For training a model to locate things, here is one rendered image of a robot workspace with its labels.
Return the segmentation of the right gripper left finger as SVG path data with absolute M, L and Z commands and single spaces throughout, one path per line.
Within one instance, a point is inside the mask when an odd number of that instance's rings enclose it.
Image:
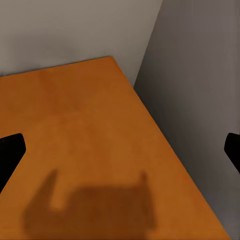
M 0 138 L 0 193 L 26 153 L 21 133 Z

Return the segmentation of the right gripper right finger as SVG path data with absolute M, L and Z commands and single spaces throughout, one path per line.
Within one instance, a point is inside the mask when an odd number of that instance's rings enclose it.
M 228 133 L 224 151 L 240 173 L 240 135 Z

